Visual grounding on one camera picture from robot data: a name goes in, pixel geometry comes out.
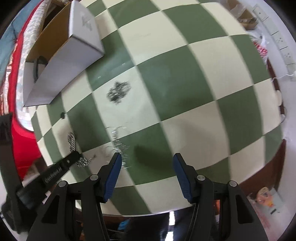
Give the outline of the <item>black smart watch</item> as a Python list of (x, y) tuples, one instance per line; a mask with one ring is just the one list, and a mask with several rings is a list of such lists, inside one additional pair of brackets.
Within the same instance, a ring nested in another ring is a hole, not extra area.
[(34, 60), (34, 65), (33, 65), (33, 79), (34, 83), (37, 82), (39, 78), (39, 65), (44, 65), (47, 66), (48, 61), (44, 56), (39, 56)]

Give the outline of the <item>red floral blanket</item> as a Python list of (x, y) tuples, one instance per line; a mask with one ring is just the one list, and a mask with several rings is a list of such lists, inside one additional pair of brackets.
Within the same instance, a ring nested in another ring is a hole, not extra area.
[(41, 157), (34, 132), (24, 129), (16, 119), (16, 82), (23, 46), (23, 33), (34, 11), (37, 9), (37, 6), (33, 9), (19, 33), (9, 63), (6, 67), (4, 78), (1, 82), (1, 115), (11, 113), (13, 116), (11, 128), (13, 136), (13, 157), (18, 176), (21, 179), (26, 176), (33, 162)]

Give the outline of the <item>green checkered tablecloth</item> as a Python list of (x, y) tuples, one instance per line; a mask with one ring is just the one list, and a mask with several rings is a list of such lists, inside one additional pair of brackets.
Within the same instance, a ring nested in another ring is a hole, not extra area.
[(147, 215), (188, 206), (173, 155), (213, 181), (241, 183), (282, 142), (266, 66), (238, 21), (208, 1), (82, 1), (105, 55), (32, 116), (47, 164), (69, 153), (67, 135), (91, 159), (64, 176), (80, 182), (115, 151), (125, 165), (104, 214)]

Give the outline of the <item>white power strip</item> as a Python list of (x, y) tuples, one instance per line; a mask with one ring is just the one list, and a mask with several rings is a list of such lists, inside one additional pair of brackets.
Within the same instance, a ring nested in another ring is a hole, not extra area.
[(253, 1), (251, 10), (268, 40), (268, 58), (281, 80), (295, 82), (295, 39), (285, 17), (267, 1)]

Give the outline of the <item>blue folded duvet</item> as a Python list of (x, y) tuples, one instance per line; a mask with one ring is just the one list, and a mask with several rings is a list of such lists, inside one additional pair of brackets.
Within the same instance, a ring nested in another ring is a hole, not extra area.
[(27, 18), (40, 1), (29, 1), (13, 18), (1, 37), (1, 82), (19, 33)]

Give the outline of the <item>open cardboard box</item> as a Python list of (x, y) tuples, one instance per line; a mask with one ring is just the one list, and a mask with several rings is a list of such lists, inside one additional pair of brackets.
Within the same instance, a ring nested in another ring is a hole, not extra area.
[[(104, 55), (95, 18), (80, 2), (65, 6), (41, 32), (24, 68), (23, 105), (50, 104), (83, 70)], [(39, 78), (33, 79), (34, 60), (44, 56)]]

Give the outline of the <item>red white plastic bag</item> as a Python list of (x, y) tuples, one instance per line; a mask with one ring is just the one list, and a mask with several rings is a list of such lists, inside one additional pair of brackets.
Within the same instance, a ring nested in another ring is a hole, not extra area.
[(248, 31), (250, 39), (252, 40), (253, 44), (255, 45), (260, 57), (262, 58), (265, 65), (267, 65), (268, 60), (268, 49), (267, 44), (268, 41), (266, 40), (265, 36), (261, 33), (256, 31)]

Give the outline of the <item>brown cardboard carton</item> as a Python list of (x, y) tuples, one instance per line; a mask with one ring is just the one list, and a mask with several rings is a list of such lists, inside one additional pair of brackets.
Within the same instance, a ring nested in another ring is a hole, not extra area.
[(245, 5), (237, 0), (225, 0), (220, 3), (238, 20), (245, 30), (254, 30), (257, 26), (257, 18), (247, 9)]

